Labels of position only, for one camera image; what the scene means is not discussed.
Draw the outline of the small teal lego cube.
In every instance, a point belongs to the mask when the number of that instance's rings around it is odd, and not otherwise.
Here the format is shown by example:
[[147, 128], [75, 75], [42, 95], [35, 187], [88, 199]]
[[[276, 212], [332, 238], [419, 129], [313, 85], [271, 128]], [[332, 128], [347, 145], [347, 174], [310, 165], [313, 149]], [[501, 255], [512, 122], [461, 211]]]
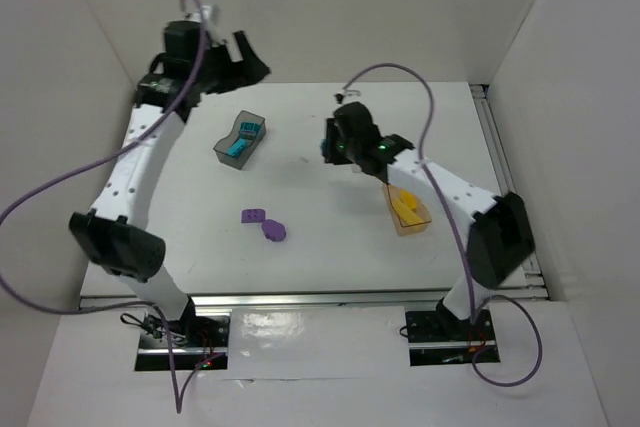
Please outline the small teal lego cube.
[[321, 149], [321, 155], [323, 158], [326, 158], [328, 155], [328, 146], [327, 146], [327, 139], [322, 139], [321, 144], [320, 144], [320, 149]]

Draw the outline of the small yellow lego brick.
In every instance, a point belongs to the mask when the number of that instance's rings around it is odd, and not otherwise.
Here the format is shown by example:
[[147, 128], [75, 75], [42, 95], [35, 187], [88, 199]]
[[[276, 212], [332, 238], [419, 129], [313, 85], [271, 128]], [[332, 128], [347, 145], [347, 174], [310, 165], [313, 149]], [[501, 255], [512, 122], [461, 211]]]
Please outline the small yellow lego brick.
[[418, 206], [418, 199], [410, 192], [406, 190], [400, 190], [398, 194], [399, 200], [405, 204], [409, 209], [416, 210]]

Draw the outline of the long yellow lego plate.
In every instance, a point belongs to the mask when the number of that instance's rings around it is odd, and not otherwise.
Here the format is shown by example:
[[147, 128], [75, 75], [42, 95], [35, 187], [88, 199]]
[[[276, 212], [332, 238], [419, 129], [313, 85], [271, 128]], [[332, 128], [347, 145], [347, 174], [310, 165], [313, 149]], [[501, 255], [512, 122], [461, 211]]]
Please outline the long yellow lego plate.
[[408, 226], [414, 226], [421, 224], [423, 220], [416, 214], [414, 210], [409, 209], [399, 199], [395, 199], [392, 203], [392, 207], [397, 216]]

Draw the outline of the teal rounded lego brick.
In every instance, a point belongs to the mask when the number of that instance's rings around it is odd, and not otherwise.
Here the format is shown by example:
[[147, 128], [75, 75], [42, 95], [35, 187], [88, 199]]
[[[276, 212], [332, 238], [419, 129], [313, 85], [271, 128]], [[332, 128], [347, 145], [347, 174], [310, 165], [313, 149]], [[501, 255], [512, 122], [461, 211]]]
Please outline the teal rounded lego brick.
[[239, 129], [239, 137], [246, 140], [253, 140], [258, 136], [260, 129], [260, 123], [242, 122]]

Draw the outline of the teal rectangular lego brick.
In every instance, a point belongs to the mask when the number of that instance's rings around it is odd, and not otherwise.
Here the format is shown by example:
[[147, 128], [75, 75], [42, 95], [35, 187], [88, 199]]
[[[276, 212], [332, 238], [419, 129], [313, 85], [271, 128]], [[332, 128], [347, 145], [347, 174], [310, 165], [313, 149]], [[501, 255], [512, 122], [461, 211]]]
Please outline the teal rectangular lego brick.
[[226, 155], [231, 158], [239, 158], [242, 153], [251, 145], [245, 138], [238, 138], [226, 151]]

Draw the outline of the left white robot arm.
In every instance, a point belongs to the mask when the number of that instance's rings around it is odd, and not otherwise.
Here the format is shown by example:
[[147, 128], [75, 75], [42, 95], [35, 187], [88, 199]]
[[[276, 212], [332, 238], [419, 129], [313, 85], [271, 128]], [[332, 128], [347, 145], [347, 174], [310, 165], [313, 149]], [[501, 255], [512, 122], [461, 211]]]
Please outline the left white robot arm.
[[164, 50], [136, 86], [123, 152], [89, 210], [69, 221], [90, 263], [159, 307], [154, 321], [166, 320], [182, 336], [201, 322], [164, 265], [165, 241], [147, 230], [153, 194], [202, 96], [255, 85], [270, 73], [242, 31], [233, 34], [241, 58], [232, 60], [217, 31], [218, 15], [217, 7], [204, 6], [165, 26]]

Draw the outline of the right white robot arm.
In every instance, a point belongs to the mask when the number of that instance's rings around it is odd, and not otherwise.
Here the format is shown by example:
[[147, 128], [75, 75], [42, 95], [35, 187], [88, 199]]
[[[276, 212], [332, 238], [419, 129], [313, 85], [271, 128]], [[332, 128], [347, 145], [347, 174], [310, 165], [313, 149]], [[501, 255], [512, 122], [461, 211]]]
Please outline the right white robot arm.
[[461, 250], [463, 274], [438, 309], [449, 322], [476, 319], [482, 303], [535, 250], [523, 199], [512, 191], [498, 195], [474, 186], [421, 156], [407, 139], [382, 135], [369, 109], [347, 95], [338, 94], [336, 103], [326, 119], [324, 161], [353, 164], [424, 205], [442, 208]]

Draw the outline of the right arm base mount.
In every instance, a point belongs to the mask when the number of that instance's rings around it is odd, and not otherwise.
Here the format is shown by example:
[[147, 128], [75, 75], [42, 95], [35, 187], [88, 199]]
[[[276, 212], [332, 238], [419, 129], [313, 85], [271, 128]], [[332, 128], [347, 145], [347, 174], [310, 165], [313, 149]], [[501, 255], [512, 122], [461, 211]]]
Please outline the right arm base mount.
[[488, 310], [482, 310], [475, 324], [461, 321], [437, 307], [435, 310], [405, 312], [405, 325], [398, 333], [408, 342], [411, 367], [499, 363], [500, 355]]

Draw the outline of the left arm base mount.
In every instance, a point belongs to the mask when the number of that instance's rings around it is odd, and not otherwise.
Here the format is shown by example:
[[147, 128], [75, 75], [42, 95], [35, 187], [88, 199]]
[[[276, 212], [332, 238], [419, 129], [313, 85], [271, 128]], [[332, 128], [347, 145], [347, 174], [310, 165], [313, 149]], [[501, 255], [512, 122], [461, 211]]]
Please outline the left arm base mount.
[[[169, 370], [166, 332], [160, 321], [147, 314], [142, 319], [130, 314], [120, 315], [120, 321], [140, 331], [134, 370], [160, 372]], [[230, 315], [198, 318], [194, 331], [173, 334], [175, 369], [190, 371], [198, 364], [203, 370], [226, 370]]]

